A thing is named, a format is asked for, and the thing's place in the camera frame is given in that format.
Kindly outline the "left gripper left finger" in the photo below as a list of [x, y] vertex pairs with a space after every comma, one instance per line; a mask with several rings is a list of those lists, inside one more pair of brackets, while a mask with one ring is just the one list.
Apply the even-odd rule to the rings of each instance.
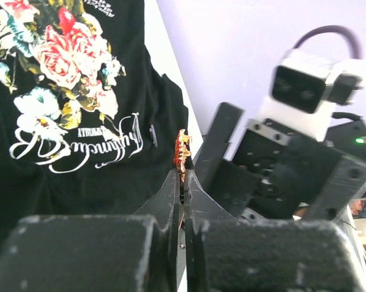
[[180, 178], [131, 215], [34, 215], [0, 255], [0, 291], [176, 291]]

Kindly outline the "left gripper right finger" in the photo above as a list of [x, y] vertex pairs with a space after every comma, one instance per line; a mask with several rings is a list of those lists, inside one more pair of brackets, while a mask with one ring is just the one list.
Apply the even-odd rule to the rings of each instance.
[[185, 174], [189, 291], [364, 291], [345, 234], [325, 220], [238, 220]]

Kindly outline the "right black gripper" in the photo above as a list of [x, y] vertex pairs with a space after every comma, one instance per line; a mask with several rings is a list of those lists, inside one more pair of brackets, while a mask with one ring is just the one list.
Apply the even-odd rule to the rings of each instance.
[[[244, 110], [217, 107], [194, 171], [209, 193]], [[360, 117], [328, 129], [321, 142], [266, 119], [249, 120], [230, 161], [222, 163], [222, 207], [235, 217], [288, 219], [301, 203], [309, 219], [332, 220], [366, 192], [366, 124]]]

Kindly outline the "red leaf brooch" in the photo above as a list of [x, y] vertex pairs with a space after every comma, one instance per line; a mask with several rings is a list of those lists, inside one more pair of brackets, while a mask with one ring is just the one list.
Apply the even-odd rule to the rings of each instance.
[[175, 152], [173, 162], [176, 166], [177, 172], [180, 177], [180, 183], [183, 184], [185, 181], [186, 173], [186, 160], [190, 157], [191, 152], [188, 149], [192, 137], [185, 134], [185, 129], [180, 129], [175, 140]]

